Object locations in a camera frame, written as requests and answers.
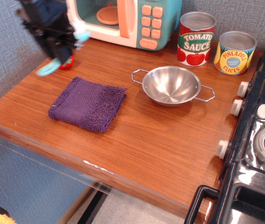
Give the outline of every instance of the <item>purple washcloth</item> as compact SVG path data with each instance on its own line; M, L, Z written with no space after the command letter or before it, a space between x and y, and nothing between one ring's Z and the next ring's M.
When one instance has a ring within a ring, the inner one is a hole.
M94 132L106 132L126 97L126 89L75 77L48 111L58 119Z

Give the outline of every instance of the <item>red object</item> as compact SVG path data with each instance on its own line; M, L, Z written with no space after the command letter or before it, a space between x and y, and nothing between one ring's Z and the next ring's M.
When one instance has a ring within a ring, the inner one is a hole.
M194 54L194 55L188 55L186 57L187 63L189 63L191 66L198 66L201 64L205 59L204 54Z
M208 61L209 60L210 52L211 52L211 49L205 55L205 61Z
M181 50L181 48L179 46L177 49L177 59L180 62L184 62L186 60L186 54Z
M67 68L71 67L71 65L73 65L73 63L74 63L74 55L69 57L68 60L64 64L62 64L59 68L60 69L67 69Z

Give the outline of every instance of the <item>toy microwave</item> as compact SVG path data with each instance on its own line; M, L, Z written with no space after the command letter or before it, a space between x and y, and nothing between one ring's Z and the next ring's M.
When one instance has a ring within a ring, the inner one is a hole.
M160 50L178 27L182 0L67 0L71 24L83 21L91 37Z

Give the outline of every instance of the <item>stainless steel bowl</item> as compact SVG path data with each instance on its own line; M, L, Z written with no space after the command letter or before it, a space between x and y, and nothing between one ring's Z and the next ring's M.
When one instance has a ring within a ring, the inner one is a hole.
M134 79L140 71L147 72L143 82ZM136 70L131 74L132 81L142 84L144 92L162 106L179 106L192 99L208 102L215 98L212 88L201 85L199 78L190 70L178 66L164 66L151 71ZM207 100L196 98L201 87L211 89L213 97Z

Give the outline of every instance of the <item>blue carpet wall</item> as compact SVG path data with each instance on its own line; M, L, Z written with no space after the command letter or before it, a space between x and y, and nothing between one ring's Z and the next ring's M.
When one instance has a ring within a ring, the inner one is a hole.
M17 148L0 145L0 206L17 224L54 224L86 185L17 153ZM50 167L76 173L24 148L21 151Z

